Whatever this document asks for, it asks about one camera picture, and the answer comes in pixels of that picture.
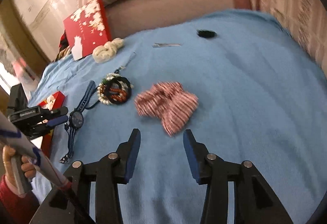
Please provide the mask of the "red sleeve forearm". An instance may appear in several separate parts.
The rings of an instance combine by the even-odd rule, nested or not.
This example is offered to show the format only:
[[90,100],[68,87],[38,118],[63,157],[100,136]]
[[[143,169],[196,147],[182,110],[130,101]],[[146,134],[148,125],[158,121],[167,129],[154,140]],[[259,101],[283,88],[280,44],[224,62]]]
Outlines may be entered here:
[[32,192],[18,196],[14,186],[2,176],[1,223],[30,223],[38,208],[39,201]]

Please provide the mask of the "left hand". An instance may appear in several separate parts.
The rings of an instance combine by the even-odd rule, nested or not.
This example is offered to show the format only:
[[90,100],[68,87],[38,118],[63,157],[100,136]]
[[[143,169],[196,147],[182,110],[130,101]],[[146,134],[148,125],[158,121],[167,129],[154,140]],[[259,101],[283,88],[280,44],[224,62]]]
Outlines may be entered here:
[[7,186],[18,197],[25,197],[31,190],[30,182],[36,176],[35,167],[26,156],[17,154],[7,145],[3,147],[2,155]]

